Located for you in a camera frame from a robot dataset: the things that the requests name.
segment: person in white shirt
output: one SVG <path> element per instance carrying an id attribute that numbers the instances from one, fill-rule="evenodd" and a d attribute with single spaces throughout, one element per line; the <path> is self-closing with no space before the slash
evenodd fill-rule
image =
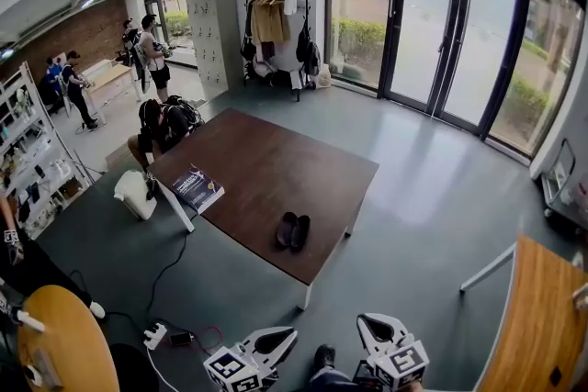
<path id="1" fill-rule="evenodd" d="M 144 55 L 147 57 L 147 69 L 151 73 L 151 77 L 155 82 L 157 88 L 157 96 L 161 102 L 165 102 L 169 98 L 167 93 L 167 82 L 170 79 L 169 69 L 164 60 L 163 48 L 164 46 L 157 42 L 153 36 L 153 28 L 155 27 L 155 15 L 146 15 L 141 21 L 143 32 L 139 43 L 143 49 Z"/>

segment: black shoe on foot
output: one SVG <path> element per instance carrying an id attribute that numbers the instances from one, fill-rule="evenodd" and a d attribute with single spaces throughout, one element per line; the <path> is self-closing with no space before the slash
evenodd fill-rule
<path id="1" fill-rule="evenodd" d="M 334 347 L 329 344 L 322 344 L 314 354 L 314 373 L 324 367 L 334 368 Z"/>
<path id="2" fill-rule="evenodd" d="M 153 175 L 148 172 L 146 175 L 147 181 L 147 201 L 151 201 L 153 199 L 155 190 L 157 189 L 157 180 L 153 177 Z"/>

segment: brown table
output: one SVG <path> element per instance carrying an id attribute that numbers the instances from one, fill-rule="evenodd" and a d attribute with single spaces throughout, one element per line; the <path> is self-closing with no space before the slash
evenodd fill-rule
<path id="1" fill-rule="evenodd" d="M 588 275 L 528 237 L 519 236 L 506 252 L 461 285 L 461 292 L 512 259 L 503 318 L 474 390 L 569 390 L 588 316 L 586 310 L 576 310 L 572 294 L 588 281 Z M 558 376 L 559 382 L 552 383 Z"/>
<path id="2" fill-rule="evenodd" d="M 44 351 L 63 384 L 63 392 L 119 392 L 119 380 L 108 343 L 84 303 L 60 286 L 43 286 L 25 301 L 24 310 L 45 325 L 39 333 L 18 327 L 18 359 L 34 365 L 34 353 Z M 46 392 L 45 386 L 31 390 Z"/>
<path id="3" fill-rule="evenodd" d="M 344 233 L 351 234 L 378 165 L 352 153 L 254 118 L 234 109 L 217 115 L 151 165 L 163 186 L 196 165 L 224 187 L 225 194 L 202 216 L 246 249 L 298 280 L 300 308 L 310 300 L 312 282 Z M 165 195 L 187 230 L 181 205 Z M 280 250 L 276 229 L 292 211 L 311 218 L 300 253 Z"/>

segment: white robotic hand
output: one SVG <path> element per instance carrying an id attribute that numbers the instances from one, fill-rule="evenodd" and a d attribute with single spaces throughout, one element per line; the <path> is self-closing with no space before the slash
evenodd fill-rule
<path id="1" fill-rule="evenodd" d="M 423 344 L 414 340 L 402 322 L 381 314 L 361 314 L 357 328 L 369 353 L 363 365 L 392 392 L 423 378 L 429 358 Z M 354 382 L 369 381 L 362 371 L 365 368 L 359 364 Z"/>
<path id="2" fill-rule="evenodd" d="M 225 392 L 267 390 L 278 379 L 276 366 L 286 360 L 297 340 L 292 327 L 256 330 L 231 349 L 220 348 L 204 367 Z"/>

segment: white table leg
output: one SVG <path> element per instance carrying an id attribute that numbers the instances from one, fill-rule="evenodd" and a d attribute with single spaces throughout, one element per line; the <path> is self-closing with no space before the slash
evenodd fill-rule
<path id="1" fill-rule="evenodd" d="M 357 206 L 356 212 L 351 216 L 351 220 L 349 221 L 349 224 L 347 225 L 347 229 L 345 229 L 345 235 L 347 237 L 349 237 L 351 234 L 353 234 L 353 229 L 356 226 L 356 221 L 357 221 L 357 216 L 359 216 L 359 211 L 361 211 L 361 205 L 364 204 L 364 200 L 362 199 L 361 202 L 359 203 L 359 206 Z"/>
<path id="2" fill-rule="evenodd" d="M 306 310 L 306 308 L 309 306 L 309 303 L 311 302 L 312 283 L 310 286 L 305 285 L 304 283 L 300 283 L 300 286 L 302 288 L 302 297 L 300 299 L 298 307 L 300 310 Z"/>
<path id="3" fill-rule="evenodd" d="M 159 188 L 162 190 L 162 193 L 169 201 L 169 204 L 172 207 L 172 209 L 180 217 L 180 219 L 182 219 L 182 222 L 184 223 L 184 226 L 186 227 L 188 233 L 194 231 L 194 225 L 192 225 L 192 221 L 187 216 L 186 211 L 184 210 L 180 202 L 177 200 L 174 193 L 168 190 L 164 185 L 162 185 L 161 182 L 158 181 L 157 183 L 159 184 Z"/>
<path id="4" fill-rule="evenodd" d="M 494 273 L 498 268 L 509 262 L 513 259 L 513 255 L 515 254 L 516 243 L 513 243 L 508 249 L 506 249 L 503 253 L 498 255 L 496 259 L 488 264 L 485 268 L 483 268 L 479 273 L 472 276 L 468 281 L 463 283 L 459 290 L 463 293 L 466 290 L 474 287 L 480 281 L 486 279 L 492 273 Z"/>

